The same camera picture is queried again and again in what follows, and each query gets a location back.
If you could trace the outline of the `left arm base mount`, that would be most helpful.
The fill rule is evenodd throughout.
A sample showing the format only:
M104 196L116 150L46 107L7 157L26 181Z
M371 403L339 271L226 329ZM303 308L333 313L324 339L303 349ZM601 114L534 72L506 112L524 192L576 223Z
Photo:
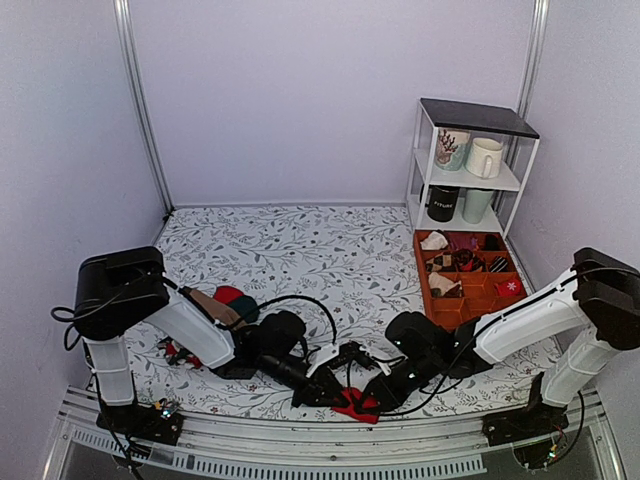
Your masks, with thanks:
M99 399L100 413L96 425L125 438L176 446L184 424L184 416L175 408L163 404L160 408L140 404L108 405Z

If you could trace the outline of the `red and beige sock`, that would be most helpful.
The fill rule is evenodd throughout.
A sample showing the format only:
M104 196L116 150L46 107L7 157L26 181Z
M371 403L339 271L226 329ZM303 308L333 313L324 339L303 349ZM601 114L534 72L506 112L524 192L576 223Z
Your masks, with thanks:
M346 415L358 422L375 425L379 421L380 409L378 400L366 396L355 387L345 387L341 391L343 402L331 407L333 412Z

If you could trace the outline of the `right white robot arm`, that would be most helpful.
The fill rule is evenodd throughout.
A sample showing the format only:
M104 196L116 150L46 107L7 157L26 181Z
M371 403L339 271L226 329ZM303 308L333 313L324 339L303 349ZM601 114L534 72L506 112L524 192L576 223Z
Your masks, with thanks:
M593 248L576 251L573 265L540 291L453 331L420 312L397 315L385 337L404 358L371 379L362 398L374 400L375 415L393 412L436 376L469 378L571 329L579 331L573 343L533 382L532 402L517 415L521 432L537 436L611 359L639 346L639 272Z

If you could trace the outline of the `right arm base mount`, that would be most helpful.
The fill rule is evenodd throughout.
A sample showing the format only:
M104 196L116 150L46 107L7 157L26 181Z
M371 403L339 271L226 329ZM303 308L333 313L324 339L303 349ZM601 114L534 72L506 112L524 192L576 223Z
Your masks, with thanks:
M566 406L555 407L543 402L541 394L543 374L538 374L529 391L524 407L485 415L482 418L482 433L490 446L503 445L535 437L557 433L563 437L563 430L569 425ZM558 459L559 440L551 440L527 446L516 447L513 451L518 463L527 470L539 470L550 466Z

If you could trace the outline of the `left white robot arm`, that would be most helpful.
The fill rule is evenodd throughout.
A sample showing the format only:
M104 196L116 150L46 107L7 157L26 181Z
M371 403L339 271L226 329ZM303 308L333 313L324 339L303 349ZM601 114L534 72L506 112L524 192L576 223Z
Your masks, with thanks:
M164 275L155 247L124 250L83 261L78 270L73 324L86 345L111 419L128 434L148 426L136 390L125 333L140 323L164 332L225 379L262 372L293 392L295 407L345 407L344 388L328 367L339 348L310 351L306 326L287 310L262 316L261 306L224 304Z

